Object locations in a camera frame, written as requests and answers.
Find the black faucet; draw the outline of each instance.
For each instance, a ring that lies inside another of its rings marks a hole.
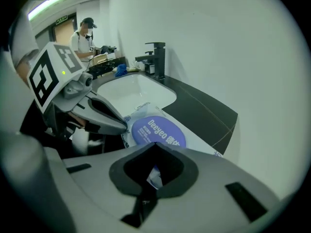
[[[164,79],[165,78],[165,42],[148,42],[146,44],[153,44],[155,49],[154,55],[144,55],[135,57],[136,61],[143,60],[153,60],[155,64],[155,78]]]

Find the exit sign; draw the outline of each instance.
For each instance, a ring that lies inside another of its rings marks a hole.
[[[68,16],[63,16],[56,20],[56,24],[60,24],[61,22],[66,21],[67,19],[68,19]]]

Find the dark countertop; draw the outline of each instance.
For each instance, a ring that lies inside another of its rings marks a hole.
[[[238,118],[235,111],[208,94],[169,76],[163,80],[157,80],[153,75],[145,72],[138,73],[173,90],[177,96],[176,101],[162,110],[173,116],[219,153],[224,154]],[[94,80],[94,91],[97,91],[102,84],[114,79],[117,78],[113,73]]]

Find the black cap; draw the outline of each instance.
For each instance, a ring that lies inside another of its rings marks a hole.
[[[88,24],[88,29],[97,28],[97,26],[94,24],[94,20],[90,17],[84,18],[82,22]]]

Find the ceiling light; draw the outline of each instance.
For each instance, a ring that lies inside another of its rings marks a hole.
[[[51,6],[52,4],[58,2],[60,0],[46,0],[43,3],[41,3],[38,7],[35,7],[29,14],[28,19],[32,20],[36,15],[38,15],[40,12],[45,10],[47,7]]]

